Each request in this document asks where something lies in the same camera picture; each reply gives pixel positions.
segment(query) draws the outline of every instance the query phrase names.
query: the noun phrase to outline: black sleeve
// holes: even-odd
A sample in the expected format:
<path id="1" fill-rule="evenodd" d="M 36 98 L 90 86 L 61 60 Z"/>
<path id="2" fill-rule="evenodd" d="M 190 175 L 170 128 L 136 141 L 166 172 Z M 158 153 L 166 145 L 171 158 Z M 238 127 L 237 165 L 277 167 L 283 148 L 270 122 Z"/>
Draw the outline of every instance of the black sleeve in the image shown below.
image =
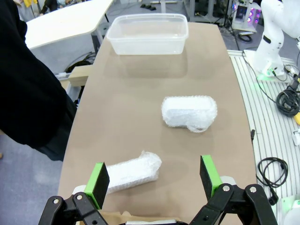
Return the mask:
<path id="1" fill-rule="evenodd" d="M 51 7 L 51 5 L 53 4 L 53 0 L 46 0 L 45 1 L 45 4 L 44 4 L 44 7 L 42 8 L 41 10 L 41 13 L 42 14 L 45 14 L 46 11 Z"/>
<path id="2" fill-rule="evenodd" d="M 17 5 L 12 0 L 9 0 L 7 2 L 8 2 L 8 6 L 11 8 L 11 12 L 14 16 L 15 24 L 18 29 L 18 33 L 20 34 L 20 37 L 22 38 L 22 40 L 25 41 L 25 35 L 27 32 L 27 24 L 24 21 L 20 20 Z"/>

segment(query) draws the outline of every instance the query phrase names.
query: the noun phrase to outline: green gripper pad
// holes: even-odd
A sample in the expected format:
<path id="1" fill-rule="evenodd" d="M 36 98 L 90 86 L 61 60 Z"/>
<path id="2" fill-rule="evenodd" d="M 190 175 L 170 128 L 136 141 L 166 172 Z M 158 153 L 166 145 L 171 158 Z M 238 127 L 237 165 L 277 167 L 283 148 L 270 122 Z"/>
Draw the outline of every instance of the green gripper pad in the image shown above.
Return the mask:
<path id="1" fill-rule="evenodd" d="M 222 184 L 210 155 L 201 156 L 200 177 L 208 201 L 214 195 L 216 189 Z"/>
<path id="2" fill-rule="evenodd" d="M 97 210 L 102 209 L 108 184 L 109 176 L 105 163 L 96 163 L 84 192 L 92 199 Z"/>

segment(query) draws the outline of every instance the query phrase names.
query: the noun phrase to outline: wooden block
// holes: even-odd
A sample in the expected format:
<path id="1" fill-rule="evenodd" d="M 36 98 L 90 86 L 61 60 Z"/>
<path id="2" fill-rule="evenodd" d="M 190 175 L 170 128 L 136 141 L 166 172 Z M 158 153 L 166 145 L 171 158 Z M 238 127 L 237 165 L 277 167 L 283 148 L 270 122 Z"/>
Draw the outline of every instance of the wooden block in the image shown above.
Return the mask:
<path id="1" fill-rule="evenodd" d="M 68 86 L 69 86 L 69 84 L 70 84 L 70 81 L 69 81 L 69 80 L 63 80 L 63 81 L 60 81 L 60 84 L 61 84 L 61 86 L 62 86 L 65 90 L 67 90 L 67 89 L 68 89 Z"/>
<path id="2" fill-rule="evenodd" d="M 84 86 L 92 71 L 93 65 L 75 67 L 69 76 L 69 81 L 73 87 Z"/>

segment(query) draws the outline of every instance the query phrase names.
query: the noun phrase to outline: cardboard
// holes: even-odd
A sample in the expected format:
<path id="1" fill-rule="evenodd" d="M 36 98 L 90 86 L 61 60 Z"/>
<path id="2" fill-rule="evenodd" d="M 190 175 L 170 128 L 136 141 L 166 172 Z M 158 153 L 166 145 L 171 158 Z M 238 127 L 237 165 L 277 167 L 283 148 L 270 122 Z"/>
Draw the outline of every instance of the cardboard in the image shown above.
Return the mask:
<path id="1" fill-rule="evenodd" d="M 200 156 L 211 155 L 220 176 L 240 188 L 256 183 L 250 128 L 240 87 L 218 26 L 189 23 L 180 55 L 119 56 L 104 39 L 86 83 L 62 166 L 59 195 L 86 184 L 96 162 L 136 158 L 142 150 L 162 159 L 157 181 L 106 196 L 104 211 L 179 217 L 189 223 L 207 203 Z M 168 127 L 166 96 L 208 95 L 217 117 L 203 133 Z M 240 225 L 226 215 L 222 225 Z"/>
<path id="2" fill-rule="evenodd" d="M 92 68 L 93 65 L 75 67 L 68 78 L 71 85 L 73 87 L 85 86 Z"/>

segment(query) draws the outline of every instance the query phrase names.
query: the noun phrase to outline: person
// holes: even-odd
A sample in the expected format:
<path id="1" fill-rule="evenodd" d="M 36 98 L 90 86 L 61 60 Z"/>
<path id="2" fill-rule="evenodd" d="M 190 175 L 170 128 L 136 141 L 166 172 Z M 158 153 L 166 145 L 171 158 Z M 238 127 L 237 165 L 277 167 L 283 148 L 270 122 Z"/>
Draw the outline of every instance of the person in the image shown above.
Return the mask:
<path id="1" fill-rule="evenodd" d="M 76 106 L 25 44 L 13 0 L 0 1 L 0 129 L 18 143 L 63 160 Z"/>
<path id="2" fill-rule="evenodd" d="M 41 10 L 40 15 L 44 15 L 46 11 L 49 9 L 50 12 L 53 12 L 59 8 L 65 7 L 70 0 L 45 0 L 44 6 Z"/>

